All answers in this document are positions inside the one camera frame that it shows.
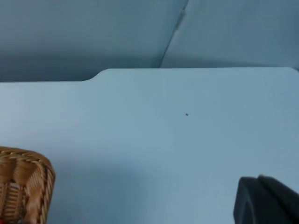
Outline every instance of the black object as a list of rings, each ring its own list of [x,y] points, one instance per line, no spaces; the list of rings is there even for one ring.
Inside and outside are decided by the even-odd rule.
[[[299,195],[273,177],[242,177],[235,224],[299,224]]]

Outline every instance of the light blue wall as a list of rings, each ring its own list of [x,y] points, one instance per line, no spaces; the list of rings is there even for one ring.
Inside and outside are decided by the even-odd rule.
[[[83,80],[106,68],[160,65],[299,68],[298,0],[187,1],[3,1],[0,81]]]
[[[299,68],[298,0],[190,0],[163,67]]]
[[[2,1],[0,81],[88,79],[111,67],[157,67],[185,1]]]

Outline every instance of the wicker basket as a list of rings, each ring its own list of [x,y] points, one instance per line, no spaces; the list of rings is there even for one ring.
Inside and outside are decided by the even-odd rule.
[[[0,219],[5,224],[45,224],[54,180],[43,155],[0,147]]]

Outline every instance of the light blue surface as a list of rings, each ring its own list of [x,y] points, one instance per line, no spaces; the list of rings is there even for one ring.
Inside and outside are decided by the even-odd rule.
[[[299,191],[298,84],[288,68],[1,83],[0,144],[52,161],[49,224],[231,224],[243,175]]]

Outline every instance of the table surface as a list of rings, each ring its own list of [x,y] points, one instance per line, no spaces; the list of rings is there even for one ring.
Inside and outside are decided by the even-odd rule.
[[[52,161],[49,224],[231,224],[241,176],[299,190],[298,86],[289,68],[1,83],[0,144]]]

